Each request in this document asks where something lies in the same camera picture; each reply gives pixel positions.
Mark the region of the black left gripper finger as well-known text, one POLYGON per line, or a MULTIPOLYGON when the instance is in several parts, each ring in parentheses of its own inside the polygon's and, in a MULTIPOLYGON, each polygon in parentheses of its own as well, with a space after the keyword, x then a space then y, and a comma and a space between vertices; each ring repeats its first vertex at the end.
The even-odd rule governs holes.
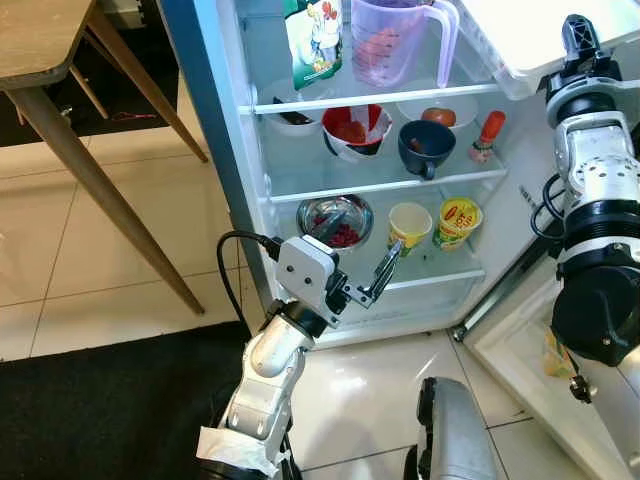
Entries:
POLYGON ((308 207, 308 234, 328 246, 351 246, 349 218, 347 207, 312 205, 308 207))
POLYGON ((396 270, 396 265, 399 257, 401 257, 402 250, 402 243, 393 243, 387 255, 385 255, 383 260, 376 266, 374 278, 370 280, 369 284, 362 287, 362 306, 370 307, 372 303, 379 300, 381 293, 385 291, 385 288, 387 288, 387 285, 390 283, 390 278, 392 278, 394 270, 396 270))

